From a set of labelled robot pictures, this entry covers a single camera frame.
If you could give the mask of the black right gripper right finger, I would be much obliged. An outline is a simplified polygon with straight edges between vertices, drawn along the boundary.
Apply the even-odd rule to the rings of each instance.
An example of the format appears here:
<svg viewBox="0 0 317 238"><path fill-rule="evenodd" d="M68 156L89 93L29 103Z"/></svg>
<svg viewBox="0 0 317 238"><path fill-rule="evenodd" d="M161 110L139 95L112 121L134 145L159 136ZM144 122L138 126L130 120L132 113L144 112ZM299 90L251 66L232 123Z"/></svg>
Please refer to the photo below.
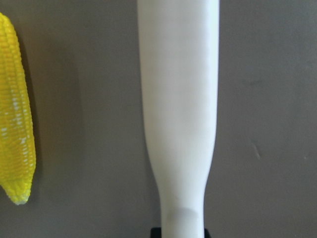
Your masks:
<svg viewBox="0 0 317 238"><path fill-rule="evenodd" d="M205 235L205 238L211 238L211 235L210 235L208 229L204 229L204 235Z"/></svg>

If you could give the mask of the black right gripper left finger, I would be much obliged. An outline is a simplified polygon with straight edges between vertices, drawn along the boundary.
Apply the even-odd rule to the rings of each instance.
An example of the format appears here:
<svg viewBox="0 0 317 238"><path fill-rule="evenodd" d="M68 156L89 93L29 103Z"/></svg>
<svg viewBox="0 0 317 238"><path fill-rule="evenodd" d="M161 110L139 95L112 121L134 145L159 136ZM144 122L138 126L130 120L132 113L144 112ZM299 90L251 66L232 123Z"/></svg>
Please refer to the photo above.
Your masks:
<svg viewBox="0 0 317 238"><path fill-rule="evenodd" d="M161 228L151 228L151 238L161 238Z"/></svg>

